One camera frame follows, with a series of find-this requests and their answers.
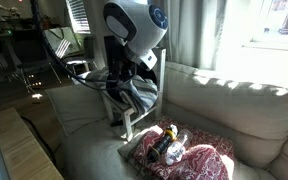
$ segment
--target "window blinds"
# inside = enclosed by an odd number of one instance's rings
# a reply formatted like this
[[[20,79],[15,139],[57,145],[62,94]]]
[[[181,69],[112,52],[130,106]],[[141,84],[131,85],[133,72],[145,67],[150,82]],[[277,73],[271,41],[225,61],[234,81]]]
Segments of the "window blinds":
[[[66,0],[72,27],[75,33],[90,33],[83,0]]]

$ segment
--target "couch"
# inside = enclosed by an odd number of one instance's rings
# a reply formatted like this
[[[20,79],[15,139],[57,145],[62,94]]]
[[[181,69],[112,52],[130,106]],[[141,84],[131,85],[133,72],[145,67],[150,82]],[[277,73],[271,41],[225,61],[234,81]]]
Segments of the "couch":
[[[231,179],[288,180],[288,87],[227,80],[170,62],[164,85],[164,115],[232,140]],[[47,93],[64,129],[68,179],[141,179],[117,152],[128,143],[125,130],[110,127],[100,92],[75,85]]]

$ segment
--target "patterned pillow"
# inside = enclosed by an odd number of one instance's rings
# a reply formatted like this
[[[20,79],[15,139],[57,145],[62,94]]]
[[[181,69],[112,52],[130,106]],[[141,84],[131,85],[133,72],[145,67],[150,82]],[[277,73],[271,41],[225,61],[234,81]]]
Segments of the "patterned pillow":
[[[165,153],[155,163],[147,163],[146,155],[150,147],[162,136],[163,131],[174,124],[179,130],[186,128],[193,134],[191,146],[182,160],[168,166]],[[213,135],[192,127],[178,124],[166,118],[150,128],[129,154],[135,164],[142,167],[146,177],[159,179],[230,179],[233,172],[234,148],[232,142],[224,137]]]

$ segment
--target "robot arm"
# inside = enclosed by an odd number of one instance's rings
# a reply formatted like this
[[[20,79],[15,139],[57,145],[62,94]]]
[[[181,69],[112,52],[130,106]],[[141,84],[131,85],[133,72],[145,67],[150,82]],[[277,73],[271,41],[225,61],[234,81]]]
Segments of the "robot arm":
[[[126,42],[124,56],[147,71],[151,70],[157,62],[151,49],[168,28],[164,12],[143,1],[119,0],[108,2],[103,15],[108,28]]]
[[[20,13],[17,11],[16,7],[7,8],[0,5],[0,10],[9,12],[11,16],[18,16],[18,17],[20,16]],[[5,19],[1,15],[0,15],[0,21],[5,21]]]

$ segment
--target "cable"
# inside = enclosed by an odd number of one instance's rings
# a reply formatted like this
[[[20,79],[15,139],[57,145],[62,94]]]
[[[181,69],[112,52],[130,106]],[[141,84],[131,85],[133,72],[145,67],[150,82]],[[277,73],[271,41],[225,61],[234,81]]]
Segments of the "cable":
[[[50,148],[50,146],[46,143],[46,141],[42,138],[42,136],[41,136],[41,134],[38,132],[36,126],[32,123],[32,121],[30,121],[30,120],[27,119],[26,117],[21,116],[21,118],[22,118],[24,121],[28,122],[28,123],[32,126],[32,128],[34,129],[37,137],[41,140],[41,142],[43,143],[43,145],[46,147],[47,151],[50,153],[51,160],[52,160],[54,166],[56,167],[56,158],[55,158],[55,156],[54,156],[54,154],[53,154],[53,151],[52,151],[52,149]]]
[[[57,37],[59,40],[63,40],[63,39],[65,38],[63,29],[62,29],[62,28],[58,28],[58,29],[60,29],[60,31],[61,31],[62,38],[61,38],[59,35],[57,35],[55,32],[51,31],[50,29],[49,29],[48,31],[49,31],[51,34],[53,34],[55,37]]]
[[[59,144],[59,145],[55,148],[55,150],[53,151],[53,153],[55,154],[55,153],[60,149],[61,146],[62,146],[62,144]]]
[[[36,30],[38,31],[38,33],[40,34],[41,38],[42,38],[42,43],[44,44],[47,52],[49,53],[49,55],[51,56],[51,58],[57,63],[59,64],[59,67],[67,74],[69,75],[70,77],[73,77],[76,81],[78,81],[79,83],[81,83],[82,85],[88,87],[88,88],[91,88],[91,89],[94,89],[94,90],[97,90],[97,91],[107,91],[107,90],[111,90],[111,89],[116,89],[126,83],[128,83],[129,81],[132,80],[132,78],[135,76],[133,75],[130,79],[128,79],[127,81],[124,81],[122,84],[119,84],[115,87],[112,87],[112,88],[105,88],[105,89],[102,89],[102,88],[95,88],[95,87],[92,87],[88,84],[86,84],[85,82],[83,81],[86,81],[86,82],[113,82],[113,83],[117,83],[118,81],[112,81],[112,80],[88,80],[88,79],[84,79],[82,77],[79,77],[79,76],[76,76],[74,73],[72,73],[70,70],[68,70],[63,64],[62,62],[59,60],[59,58],[56,56],[55,52],[53,51],[50,43],[48,42],[48,39],[45,35],[45,32],[43,31],[43,28],[41,26],[41,18],[40,18],[40,13],[39,13],[39,6],[38,6],[38,0],[30,0],[31,2],[31,8],[32,8],[32,13],[33,13],[33,20],[35,22],[35,28]]]

